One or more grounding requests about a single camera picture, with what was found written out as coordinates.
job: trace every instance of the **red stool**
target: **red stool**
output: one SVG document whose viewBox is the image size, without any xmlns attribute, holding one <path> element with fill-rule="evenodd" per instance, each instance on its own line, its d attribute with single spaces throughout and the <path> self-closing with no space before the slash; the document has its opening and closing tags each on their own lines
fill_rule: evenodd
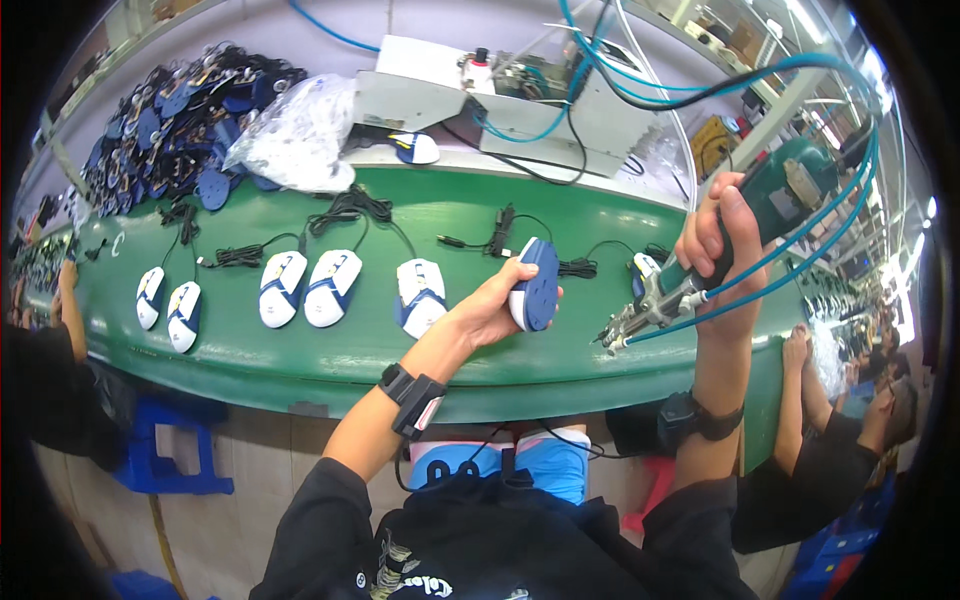
<svg viewBox="0 0 960 600">
<path fill-rule="evenodd" d="M 665 456 L 648 456 L 643 459 L 643 467 L 654 475 L 654 485 L 650 489 L 647 501 L 643 503 L 643 508 L 638 513 L 628 513 L 623 516 L 620 522 L 621 529 L 643 534 L 643 518 L 670 493 L 670 487 L 673 485 L 673 469 L 676 464 L 675 459 Z"/>
</svg>

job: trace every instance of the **plastic bag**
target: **plastic bag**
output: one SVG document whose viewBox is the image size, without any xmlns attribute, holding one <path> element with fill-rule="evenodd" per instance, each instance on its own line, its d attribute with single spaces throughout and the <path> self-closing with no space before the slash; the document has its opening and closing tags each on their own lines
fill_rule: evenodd
<svg viewBox="0 0 960 600">
<path fill-rule="evenodd" d="M 343 192 L 353 167 L 340 151 L 353 127 L 356 83 L 339 75 L 300 82 L 276 97 L 227 152 L 223 169 L 238 163 L 301 192 Z"/>
<path fill-rule="evenodd" d="M 814 319 L 810 322 L 810 334 L 817 378 L 828 398 L 840 396 L 847 391 L 847 374 L 840 360 L 840 347 L 833 339 L 833 331 L 824 322 Z"/>
</svg>

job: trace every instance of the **person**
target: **person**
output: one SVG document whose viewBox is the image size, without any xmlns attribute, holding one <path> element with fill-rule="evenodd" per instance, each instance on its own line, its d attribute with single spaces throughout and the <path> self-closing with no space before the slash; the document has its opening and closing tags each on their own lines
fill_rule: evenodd
<svg viewBox="0 0 960 600">
<path fill-rule="evenodd" d="M 11 352 L 4 356 L 16 393 L 11 410 L 18 426 L 38 444 L 88 456 L 113 471 L 127 456 L 123 429 L 105 412 L 96 389 L 97 375 L 84 363 L 84 318 L 74 288 L 77 266 L 64 260 L 51 302 L 50 325 L 31 331 L 4 325 Z"/>
<path fill-rule="evenodd" d="M 756 218 L 733 187 L 742 177 L 718 178 L 678 241 L 678 259 L 702 275 L 712 274 L 723 249 L 718 205 L 733 246 L 729 276 L 763 256 Z M 439 319 L 399 365 L 411 376 L 449 381 L 475 350 L 519 332 L 507 298 L 536 271 L 508 260 Z M 760 270 L 701 311 L 765 283 Z M 742 408 L 758 310 L 759 302 L 752 302 L 698 325 L 692 395 L 710 415 L 737 415 Z M 680 443 L 673 491 L 646 517 L 642 549 L 620 537 L 615 508 L 601 498 L 583 501 L 586 451 L 568 444 L 576 451 L 552 462 L 549 452 L 532 459 L 518 448 L 513 474 L 485 475 L 476 472 L 482 466 L 467 461 L 414 491 L 373 532 L 367 484 L 397 452 L 400 437 L 392 423 L 398 410 L 374 387 L 338 424 L 276 528 L 252 600 L 755 597 L 738 576 L 730 542 L 735 433 L 717 441 L 693 433 Z M 578 445 L 586 446 L 586 434 L 571 429 Z"/>
<path fill-rule="evenodd" d="M 917 391 L 886 379 L 863 420 L 830 406 L 798 324 L 783 343 L 783 393 L 774 453 L 740 479 L 733 549 L 759 552 L 805 540 L 844 514 L 881 455 L 916 431 Z M 817 436 L 804 438 L 804 412 Z"/>
<path fill-rule="evenodd" d="M 900 332 L 889 322 L 884 323 L 880 330 L 880 343 L 874 344 L 869 354 L 864 352 L 857 359 L 860 368 L 859 383 L 867 383 L 880 378 L 899 347 Z"/>
</svg>

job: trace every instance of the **black shirt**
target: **black shirt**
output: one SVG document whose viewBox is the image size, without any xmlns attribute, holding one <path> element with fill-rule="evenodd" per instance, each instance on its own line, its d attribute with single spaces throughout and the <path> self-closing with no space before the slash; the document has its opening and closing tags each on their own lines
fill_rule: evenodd
<svg viewBox="0 0 960 600">
<path fill-rule="evenodd" d="M 861 429 L 833 411 L 823 435 L 804 440 L 793 476 L 770 457 L 740 479 L 733 549 L 748 554 L 806 540 L 844 514 L 879 461 L 856 442 Z"/>
<path fill-rule="evenodd" d="M 4 410 L 17 426 L 48 448 L 88 456 L 113 471 L 126 458 L 120 428 L 104 412 L 94 375 L 77 364 L 66 325 L 36 332 L 5 324 L 4 377 L 12 380 Z"/>
<path fill-rule="evenodd" d="M 376 534 L 363 480 L 324 458 L 276 528 L 251 600 L 286 598 L 754 598 L 731 551 L 734 479 L 667 496 L 638 549 L 616 509 L 530 487 L 529 471 L 454 475 L 415 492 Z"/>
</svg>

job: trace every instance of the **green workbench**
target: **green workbench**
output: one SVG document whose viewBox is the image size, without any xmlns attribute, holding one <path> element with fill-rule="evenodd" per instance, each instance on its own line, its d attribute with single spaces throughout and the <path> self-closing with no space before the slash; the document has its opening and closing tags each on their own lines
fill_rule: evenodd
<svg viewBox="0 0 960 600">
<path fill-rule="evenodd" d="M 437 243 L 438 234 L 470 243 L 485 242 L 494 212 L 513 203 L 553 231 L 561 259 L 583 256 L 596 242 L 618 239 L 641 251 L 649 243 L 671 248 L 683 214 L 634 198 L 583 187 L 535 180 L 415 168 L 359 169 L 357 181 L 375 198 L 395 204 L 395 220 L 420 257 L 437 262 L 446 300 L 453 306 L 495 273 L 501 260 L 478 251 Z M 162 201 L 164 208 L 169 201 Z M 329 202 L 293 191 L 260 192 L 243 182 L 227 205 L 198 212 L 198 255 L 212 258 L 220 248 L 263 243 L 278 233 L 299 233 L 307 215 Z M 200 269 L 203 290 L 200 335 L 186 354 L 173 350 L 163 315 L 150 331 L 136 318 L 134 297 L 140 277 L 158 266 L 177 235 L 162 228 L 157 202 L 145 201 L 129 215 L 94 218 L 80 231 L 81 250 L 108 246 L 95 262 L 83 263 L 77 296 L 92 355 L 145 379 L 199 396 L 272 411 L 342 417 L 399 359 L 414 340 L 393 320 L 396 266 L 411 256 L 390 229 L 371 226 L 358 251 L 363 271 L 346 316 L 327 329 L 302 315 L 270 329 L 257 312 L 261 269 Z M 325 250 L 351 248 L 363 223 L 337 225 L 309 239 L 305 276 Z M 519 250 L 531 235 L 545 236 L 530 219 L 517 220 L 508 248 Z M 284 239 L 266 251 L 294 250 Z M 616 245 L 600 247 L 595 279 L 565 278 L 565 295 L 553 327 L 521 334 L 478 351 L 457 373 L 437 416 L 442 422 L 525 420 L 569 415 L 646 402 L 688 388 L 695 354 L 693 328 L 621 351 L 616 358 L 590 345 L 607 317 L 631 299 L 624 264 L 630 258 Z M 166 267 L 166 294 L 193 278 L 193 255 L 179 244 Z M 777 263 L 771 277 L 784 273 Z M 747 467 L 773 447 L 780 404 L 780 343 L 775 336 L 803 318 L 798 286 L 767 297 L 756 324 L 755 360 L 747 397 Z M 763 336 L 770 340 L 763 341 Z"/>
</svg>

